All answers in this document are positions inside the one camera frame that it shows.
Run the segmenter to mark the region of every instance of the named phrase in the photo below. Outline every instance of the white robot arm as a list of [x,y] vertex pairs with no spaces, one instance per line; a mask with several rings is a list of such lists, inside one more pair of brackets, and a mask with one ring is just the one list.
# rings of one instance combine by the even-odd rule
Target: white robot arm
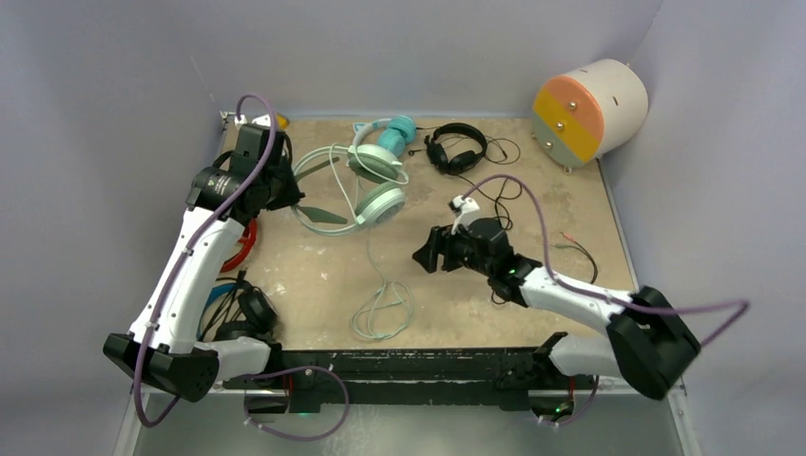
[[[186,201],[182,230],[154,293],[128,332],[112,333],[104,344],[104,354],[132,377],[137,357],[145,351],[142,381],[190,402],[202,399],[214,383],[262,372],[269,360],[268,341],[259,340],[257,334],[208,343],[197,340],[197,329],[221,265],[249,221],[261,210],[288,207],[304,197],[291,163],[283,156],[283,145],[290,147],[290,142],[282,131],[277,132],[272,153],[258,177],[201,233],[152,321],[157,300],[188,240],[259,166],[269,137],[267,128],[244,125],[235,150],[196,176]],[[229,168],[223,170],[221,165],[226,160],[230,161]],[[143,347],[148,328],[153,330],[152,335]]]
[[543,349],[559,373],[622,377],[643,395],[661,399],[700,353],[700,342],[673,311],[647,314],[618,304],[671,311],[657,290],[609,290],[552,273],[540,261],[516,254],[498,220],[482,218],[474,199],[456,197],[450,207],[454,223],[432,227],[413,259],[434,273],[441,255],[443,271],[472,269],[504,300],[566,316],[604,336],[552,336]]

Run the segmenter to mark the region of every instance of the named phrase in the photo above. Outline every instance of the cylindrical object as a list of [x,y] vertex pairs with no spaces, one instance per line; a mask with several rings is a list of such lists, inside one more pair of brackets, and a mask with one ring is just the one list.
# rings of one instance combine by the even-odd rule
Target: cylindrical object
[[632,138],[648,108],[638,76],[621,62],[600,60],[541,87],[532,105],[534,135],[556,162],[578,167]]

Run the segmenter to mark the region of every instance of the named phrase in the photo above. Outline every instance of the black headphones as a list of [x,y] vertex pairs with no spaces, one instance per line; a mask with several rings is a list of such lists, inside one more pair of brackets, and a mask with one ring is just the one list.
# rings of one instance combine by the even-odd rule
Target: black headphones
[[[453,157],[448,161],[448,154],[445,153],[445,148],[442,144],[436,142],[441,135],[462,135],[476,141],[481,145],[481,152],[473,152],[467,150],[461,154]],[[465,171],[472,169],[481,159],[487,155],[487,138],[478,130],[478,128],[468,125],[466,123],[447,123],[440,126],[433,131],[433,137],[426,137],[426,154],[428,154],[429,161],[432,165],[436,166],[442,174],[462,174]]]
[[240,289],[238,307],[246,319],[221,323],[213,340],[234,340],[242,336],[255,338],[272,334],[278,323],[278,315],[269,298],[260,288],[244,280],[241,273],[236,279],[235,287]]

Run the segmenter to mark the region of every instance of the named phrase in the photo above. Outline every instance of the wooden board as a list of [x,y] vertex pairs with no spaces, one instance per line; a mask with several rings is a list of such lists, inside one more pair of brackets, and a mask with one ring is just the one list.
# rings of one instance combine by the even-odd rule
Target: wooden board
[[[631,278],[624,250],[605,193],[597,162],[577,169],[572,175],[543,153],[531,138],[529,119],[466,119],[486,135],[509,138],[522,149],[520,160],[511,165],[482,161],[465,177],[479,181],[485,176],[510,173],[524,180],[538,196],[547,216],[551,242],[564,242],[567,232],[582,242],[596,258],[600,274],[597,284],[609,288],[631,288]],[[331,143],[349,144],[353,137],[349,120],[292,121],[286,129],[294,146],[295,160],[305,153]],[[423,119],[419,126],[439,126],[447,119]],[[410,149],[423,148],[429,131],[420,131]],[[373,141],[375,132],[366,141]],[[235,144],[236,135],[228,135],[225,150]],[[515,148],[503,143],[511,157]],[[449,148],[449,157],[478,148],[464,141]],[[491,149],[490,156],[503,156]],[[412,182],[405,188],[408,202],[392,221],[372,231],[371,248],[380,269],[390,280],[406,283],[415,298],[411,325],[396,337],[369,341],[350,328],[353,313],[380,286],[381,280],[366,258],[367,232],[347,237],[323,237],[305,229],[289,209],[262,213],[259,217],[259,241],[247,258],[247,278],[260,286],[272,299],[281,319],[279,339],[283,347],[304,349],[355,348],[458,348],[538,345],[552,333],[569,331],[593,334],[593,331],[554,313],[523,309],[514,304],[497,306],[490,302],[486,279],[467,270],[426,274],[411,259],[421,247],[432,226],[453,220],[448,201],[463,193],[469,185],[457,178],[440,175],[428,163],[425,152],[401,157]],[[355,177],[344,161],[337,165],[339,176],[348,189]],[[502,180],[484,188],[497,195]],[[306,205],[326,208],[348,217],[349,210],[330,169],[300,182],[308,195]],[[507,185],[510,195],[517,187]],[[481,198],[482,208],[492,215],[492,203]],[[509,238],[518,253],[543,259],[542,237],[537,215],[526,195],[507,201],[514,220]],[[588,280],[591,266],[580,253],[552,249],[552,265],[563,274]],[[383,302],[390,302],[391,294]],[[389,332],[405,317],[396,307],[375,314],[374,329]]]

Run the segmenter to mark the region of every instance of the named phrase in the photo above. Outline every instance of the white wall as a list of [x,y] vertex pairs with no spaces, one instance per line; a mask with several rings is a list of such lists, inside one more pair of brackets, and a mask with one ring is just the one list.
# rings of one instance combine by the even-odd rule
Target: white wall
[[661,1],[168,5],[223,109],[254,90],[290,115],[510,115],[557,73],[631,57]]
[[640,282],[754,301],[685,376],[709,455],[806,447],[804,21],[797,0],[665,0],[632,61],[649,117],[605,156]]
[[0,454],[109,454],[102,355],[149,297],[218,112],[155,1],[0,2]]

